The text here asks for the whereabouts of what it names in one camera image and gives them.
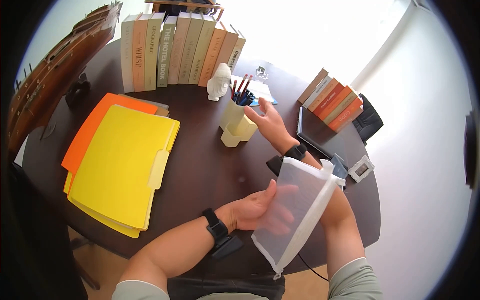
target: yellow folder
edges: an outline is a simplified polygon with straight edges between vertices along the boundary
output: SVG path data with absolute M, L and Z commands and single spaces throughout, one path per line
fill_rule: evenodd
M 72 180 L 72 173 L 68 172 L 67 179 L 65 181 L 65 187 L 63 188 L 63 191 L 67 195 L 68 195 L 68 188 L 70 187 L 71 180 Z M 109 219 L 103 217 L 102 215 L 100 215 L 99 213 L 96 213 L 95 211 L 92 211 L 92 210 L 88 209 L 88 207 L 85 207 L 85 206 L 81 205 L 80 203 L 76 202 L 69 195 L 67 196 L 67 198 L 68 198 L 68 201 L 70 201 L 73 205 L 78 207 L 81 211 L 83 211 L 87 215 L 91 216 L 92 218 L 94 218 L 98 222 L 102 223 L 103 225 L 106 225 L 106 226 L 112 228 L 113 230 L 116 230 L 120 233 L 123 233 L 124 235 L 129 236 L 131 238 L 137 238 L 138 235 L 140 234 L 140 231 L 138 229 L 129 228 L 126 225 L 123 225 L 123 224 L 120 224 L 118 222 L 114 222 L 112 220 L 109 220 Z
M 179 127 L 176 120 L 112 106 L 85 153 L 69 198 L 121 226 L 146 230 Z

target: photo frame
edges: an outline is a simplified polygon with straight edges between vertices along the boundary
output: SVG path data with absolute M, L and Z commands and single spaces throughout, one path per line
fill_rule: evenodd
M 367 177 L 373 169 L 375 169 L 375 166 L 372 164 L 372 161 L 364 155 L 361 160 L 348 170 L 348 173 L 356 182 L 360 182 Z

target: black cable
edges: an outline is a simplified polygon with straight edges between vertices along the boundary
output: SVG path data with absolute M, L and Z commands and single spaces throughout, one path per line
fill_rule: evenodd
M 312 268 L 310 268 L 309 265 L 307 265 L 307 263 L 303 260 L 303 258 L 301 257 L 300 253 L 299 253 L 299 258 L 301 259 L 301 261 L 303 261 L 303 263 L 312 271 L 314 272 L 318 277 L 320 277 L 321 279 L 324 279 L 326 281 L 328 281 L 327 278 L 323 277 L 322 275 L 318 274 L 317 272 L 315 272 Z

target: white ornate frame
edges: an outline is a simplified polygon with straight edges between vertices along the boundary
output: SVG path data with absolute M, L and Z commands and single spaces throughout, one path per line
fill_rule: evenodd
M 365 173 L 363 173 L 361 176 L 358 176 L 357 173 L 355 173 L 355 171 L 360 168 L 361 166 L 363 165 L 366 165 L 368 167 L 368 170 L 365 171 Z M 369 158 L 364 155 L 361 160 L 359 160 L 353 167 L 351 167 L 349 170 L 348 170 L 348 173 L 350 174 L 350 176 L 356 181 L 356 182 L 360 182 L 362 181 L 362 179 L 364 179 L 365 177 L 368 176 L 368 174 L 370 174 L 370 172 L 373 171 L 373 169 L 375 169 L 375 166 L 372 164 L 372 162 L 369 160 Z

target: floor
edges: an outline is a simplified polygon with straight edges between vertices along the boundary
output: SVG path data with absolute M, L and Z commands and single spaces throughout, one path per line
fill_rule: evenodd
M 70 239 L 81 237 L 69 228 Z M 119 257 L 97 246 L 83 246 L 73 252 L 75 258 L 87 273 L 100 283 L 100 290 L 95 291 L 85 283 L 89 300 L 110 300 L 119 278 L 128 260 Z M 315 271 L 327 278 L 326 265 L 315 268 Z M 328 282 L 317 277 L 312 271 L 304 271 L 286 275 L 286 292 L 282 300 L 292 299 L 327 299 Z

